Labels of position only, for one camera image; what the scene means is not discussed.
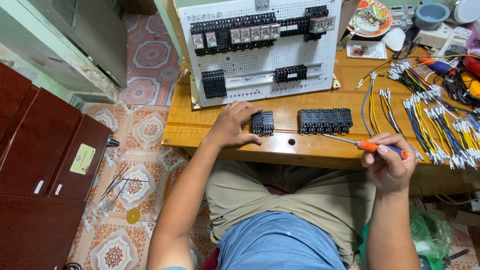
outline blue bowl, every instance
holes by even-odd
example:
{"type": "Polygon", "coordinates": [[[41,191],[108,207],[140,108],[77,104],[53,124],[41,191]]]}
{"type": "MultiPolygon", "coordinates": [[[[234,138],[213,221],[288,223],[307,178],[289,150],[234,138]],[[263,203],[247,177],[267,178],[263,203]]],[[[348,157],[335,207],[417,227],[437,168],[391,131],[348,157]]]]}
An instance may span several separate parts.
{"type": "Polygon", "coordinates": [[[450,16],[450,10],[439,3],[423,4],[415,11],[415,25],[423,30],[437,27],[450,16]]]}

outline wooden cabinet door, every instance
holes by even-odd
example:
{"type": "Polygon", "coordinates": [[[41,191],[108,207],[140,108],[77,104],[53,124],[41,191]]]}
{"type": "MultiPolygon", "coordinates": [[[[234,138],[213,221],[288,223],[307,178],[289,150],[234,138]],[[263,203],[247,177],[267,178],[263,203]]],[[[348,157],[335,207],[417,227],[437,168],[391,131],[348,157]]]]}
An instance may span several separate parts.
{"type": "Polygon", "coordinates": [[[43,196],[80,114],[41,88],[5,154],[0,194],[43,196]]]}
{"type": "Polygon", "coordinates": [[[0,62],[0,139],[31,84],[32,81],[0,62]]]}
{"type": "Polygon", "coordinates": [[[0,195],[0,269],[62,269],[86,202],[0,195]]]}
{"type": "Polygon", "coordinates": [[[53,184],[49,191],[51,198],[86,199],[110,133],[111,130],[108,127],[88,115],[83,115],[79,119],[52,178],[53,184]],[[70,171],[82,144],[95,149],[86,174],[70,171]]]}

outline hand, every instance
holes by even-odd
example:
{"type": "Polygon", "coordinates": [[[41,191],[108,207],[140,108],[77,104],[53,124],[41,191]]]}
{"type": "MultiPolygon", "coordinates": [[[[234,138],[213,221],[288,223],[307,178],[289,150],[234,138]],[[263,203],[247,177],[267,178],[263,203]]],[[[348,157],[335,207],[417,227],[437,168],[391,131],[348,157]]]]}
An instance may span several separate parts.
{"type": "Polygon", "coordinates": [[[262,140],[255,134],[242,134],[241,124],[249,119],[252,114],[262,111],[247,101],[234,101],[227,104],[218,115],[215,123],[203,138],[202,143],[216,146],[218,150],[235,145],[241,145],[247,142],[262,144],[262,140]]]}
{"type": "Polygon", "coordinates": [[[368,168],[368,175],[372,182],[384,191],[408,192],[410,177],[415,170],[415,150],[400,134],[382,132],[372,137],[369,142],[378,144],[378,155],[364,151],[362,165],[368,168]],[[392,151],[386,145],[392,145],[407,153],[406,160],[392,151]]]}

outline green plastic bag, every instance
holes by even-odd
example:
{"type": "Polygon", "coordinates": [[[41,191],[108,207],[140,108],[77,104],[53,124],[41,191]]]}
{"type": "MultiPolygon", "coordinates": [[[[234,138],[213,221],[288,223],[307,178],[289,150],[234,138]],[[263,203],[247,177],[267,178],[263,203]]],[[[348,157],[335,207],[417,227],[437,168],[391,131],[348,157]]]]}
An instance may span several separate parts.
{"type": "MultiPolygon", "coordinates": [[[[361,269],[367,269],[365,260],[365,243],[370,222],[362,231],[363,243],[359,246],[360,257],[358,265],[361,269]]],[[[410,231],[413,243],[419,255],[426,256],[429,261],[441,261],[448,255],[452,243],[452,231],[447,222],[440,215],[420,210],[410,205],[410,231]]],[[[439,269],[438,263],[432,264],[432,269],[439,269]]]]}

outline white label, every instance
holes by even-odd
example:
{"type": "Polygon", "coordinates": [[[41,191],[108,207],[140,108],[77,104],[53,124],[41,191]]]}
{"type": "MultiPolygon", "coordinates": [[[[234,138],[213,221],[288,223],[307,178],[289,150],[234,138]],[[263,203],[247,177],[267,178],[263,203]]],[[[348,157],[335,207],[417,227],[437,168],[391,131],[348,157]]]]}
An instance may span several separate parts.
{"type": "Polygon", "coordinates": [[[61,186],[62,186],[62,184],[59,184],[59,186],[57,186],[57,190],[55,191],[55,195],[59,194],[61,186]]]}
{"type": "Polygon", "coordinates": [[[36,189],[33,193],[38,194],[40,192],[40,188],[43,185],[43,181],[38,182],[38,185],[36,185],[36,189]]]}
{"type": "Polygon", "coordinates": [[[298,29],[298,28],[299,28],[298,25],[288,25],[288,26],[287,26],[287,30],[296,30],[296,29],[298,29]]]}

